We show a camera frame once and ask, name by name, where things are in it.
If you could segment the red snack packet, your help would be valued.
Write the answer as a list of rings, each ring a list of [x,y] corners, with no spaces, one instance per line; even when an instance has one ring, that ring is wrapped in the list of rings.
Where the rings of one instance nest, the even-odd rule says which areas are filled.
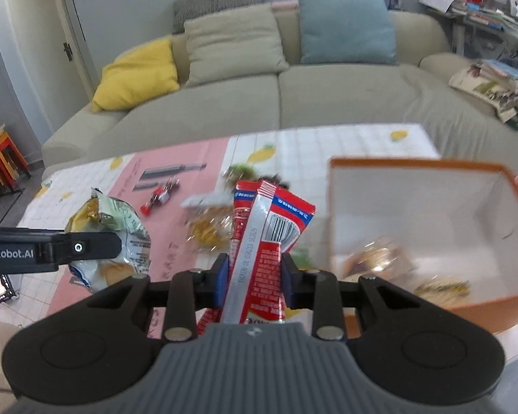
[[[284,323],[281,256],[299,240],[316,212],[314,204],[265,179],[240,180],[233,193],[229,282],[221,308],[197,323],[202,335],[213,323]]]

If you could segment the green yellow chip bag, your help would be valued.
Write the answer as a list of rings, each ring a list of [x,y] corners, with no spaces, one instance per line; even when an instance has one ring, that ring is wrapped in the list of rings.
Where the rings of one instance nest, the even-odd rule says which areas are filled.
[[[98,189],[70,218],[65,233],[74,241],[68,268],[93,293],[150,268],[150,234],[139,216],[127,202]]]

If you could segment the red small candy bar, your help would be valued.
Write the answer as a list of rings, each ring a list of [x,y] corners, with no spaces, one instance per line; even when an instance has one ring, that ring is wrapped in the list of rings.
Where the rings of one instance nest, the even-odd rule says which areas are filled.
[[[165,205],[172,196],[179,190],[180,180],[178,178],[170,178],[166,183],[157,187],[150,199],[140,207],[140,212],[148,216],[154,207]]]

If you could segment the dark green snack packet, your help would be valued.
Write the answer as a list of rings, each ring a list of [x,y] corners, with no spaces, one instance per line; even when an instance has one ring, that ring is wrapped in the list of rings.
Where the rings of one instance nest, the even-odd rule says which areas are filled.
[[[260,175],[255,169],[246,164],[235,164],[228,166],[222,175],[224,181],[224,187],[231,191],[235,191],[236,185],[239,180],[245,181],[260,181],[267,180],[272,184],[278,185],[286,190],[290,189],[288,182],[283,181],[279,174],[274,175]]]

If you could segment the clear golden snack packet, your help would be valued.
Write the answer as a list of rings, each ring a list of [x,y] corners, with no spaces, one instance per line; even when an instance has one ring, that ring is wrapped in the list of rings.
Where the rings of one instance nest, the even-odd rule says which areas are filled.
[[[222,252],[229,248],[233,215],[230,193],[192,195],[181,207],[187,215],[187,242],[194,252]]]

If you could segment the pink white lemon tablecloth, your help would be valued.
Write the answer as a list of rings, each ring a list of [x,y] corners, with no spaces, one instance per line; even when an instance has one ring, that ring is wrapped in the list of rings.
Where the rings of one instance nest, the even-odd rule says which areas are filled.
[[[308,264],[325,267],[326,192],[333,157],[438,159],[440,155],[418,124],[349,124],[222,137],[59,170],[45,180],[19,224],[63,229],[94,188],[138,209],[162,184],[160,178],[144,182],[142,175],[173,168],[180,189],[143,220],[152,241],[150,278],[169,279],[181,270],[207,268],[215,258],[212,252],[198,253],[189,243],[189,213],[182,203],[190,196],[222,191],[225,170],[246,164],[260,175],[279,175],[292,193],[315,205],[313,221],[296,251],[305,254]]]

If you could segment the orange rimmed white storage box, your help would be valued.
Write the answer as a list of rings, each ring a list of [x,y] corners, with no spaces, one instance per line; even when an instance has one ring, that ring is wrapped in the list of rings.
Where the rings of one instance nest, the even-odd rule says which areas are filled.
[[[333,158],[327,198],[327,262],[338,278],[352,253],[388,240],[413,264],[397,285],[468,281],[452,311],[492,333],[518,323],[518,187],[506,167]]]

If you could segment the white door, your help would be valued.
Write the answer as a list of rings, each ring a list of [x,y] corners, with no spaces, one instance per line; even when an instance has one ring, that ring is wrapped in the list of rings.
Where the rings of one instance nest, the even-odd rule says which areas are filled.
[[[0,53],[39,142],[92,100],[97,73],[74,0],[0,0]]]

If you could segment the yellow cushion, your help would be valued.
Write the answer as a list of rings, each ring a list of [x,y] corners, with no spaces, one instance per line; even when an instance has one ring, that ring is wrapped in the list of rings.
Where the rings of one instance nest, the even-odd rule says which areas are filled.
[[[92,113],[129,111],[180,89],[171,38],[158,38],[105,66],[90,103]]]

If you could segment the beige sofa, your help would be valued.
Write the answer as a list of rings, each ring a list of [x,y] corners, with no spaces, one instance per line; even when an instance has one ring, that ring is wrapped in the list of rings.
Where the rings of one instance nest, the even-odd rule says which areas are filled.
[[[299,16],[276,13],[288,69],[183,87],[131,111],[81,108],[43,145],[44,164],[62,169],[130,152],[213,137],[337,124],[420,124],[446,158],[499,162],[518,172],[518,130],[492,106],[451,88],[468,66],[434,18],[392,13],[395,65],[304,66]]]

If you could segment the beige cushion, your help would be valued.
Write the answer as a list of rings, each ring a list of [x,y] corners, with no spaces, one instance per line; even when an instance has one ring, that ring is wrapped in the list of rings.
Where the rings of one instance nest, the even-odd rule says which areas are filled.
[[[280,74],[289,68],[280,30],[267,4],[216,12],[184,25],[187,85]]]

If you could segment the light blue cushion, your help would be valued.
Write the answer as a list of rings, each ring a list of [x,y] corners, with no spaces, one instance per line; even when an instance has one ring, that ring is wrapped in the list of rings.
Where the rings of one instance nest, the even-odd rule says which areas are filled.
[[[395,27],[384,0],[298,0],[303,65],[397,63]]]

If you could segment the pile of magazines on sofa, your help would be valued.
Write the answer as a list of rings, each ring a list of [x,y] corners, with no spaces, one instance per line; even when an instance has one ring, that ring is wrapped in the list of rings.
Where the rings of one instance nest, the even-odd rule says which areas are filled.
[[[518,131],[518,69],[495,60],[477,60],[456,72],[448,84],[490,105],[503,124]]]

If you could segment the grey patterned cushion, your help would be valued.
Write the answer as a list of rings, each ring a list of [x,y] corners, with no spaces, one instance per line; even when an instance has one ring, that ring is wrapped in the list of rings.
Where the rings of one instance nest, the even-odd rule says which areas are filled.
[[[215,12],[262,4],[265,0],[176,0],[172,33],[184,32],[184,23]]]

